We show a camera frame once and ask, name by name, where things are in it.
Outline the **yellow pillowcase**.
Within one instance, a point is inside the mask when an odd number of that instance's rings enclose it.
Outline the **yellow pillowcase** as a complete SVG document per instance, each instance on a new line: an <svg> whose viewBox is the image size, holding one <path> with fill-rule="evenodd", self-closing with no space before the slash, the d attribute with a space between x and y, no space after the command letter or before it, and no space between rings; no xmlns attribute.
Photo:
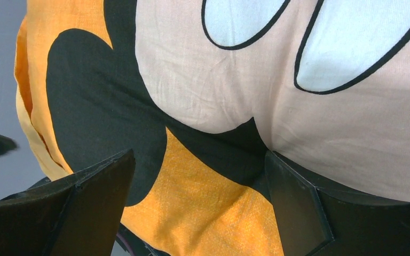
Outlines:
<svg viewBox="0 0 410 256"><path fill-rule="evenodd" d="M14 73L45 175L133 150L169 255L285 255L269 151L410 203L410 1L28 1Z"/></svg>

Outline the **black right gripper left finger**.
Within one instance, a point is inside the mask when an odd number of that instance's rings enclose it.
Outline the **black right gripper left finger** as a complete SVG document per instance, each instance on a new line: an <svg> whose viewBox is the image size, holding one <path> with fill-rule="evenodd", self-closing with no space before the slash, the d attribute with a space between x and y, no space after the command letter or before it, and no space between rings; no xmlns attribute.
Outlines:
<svg viewBox="0 0 410 256"><path fill-rule="evenodd" d="M125 150L0 200L0 255L110 255L134 170Z"/></svg>

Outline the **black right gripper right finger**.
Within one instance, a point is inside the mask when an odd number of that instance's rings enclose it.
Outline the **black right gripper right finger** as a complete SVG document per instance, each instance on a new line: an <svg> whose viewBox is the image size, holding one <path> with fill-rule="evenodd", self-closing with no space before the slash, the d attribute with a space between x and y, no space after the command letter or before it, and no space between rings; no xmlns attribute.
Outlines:
<svg viewBox="0 0 410 256"><path fill-rule="evenodd" d="M410 203L352 189L275 152L265 173L285 255L410 255Z"/></svg>

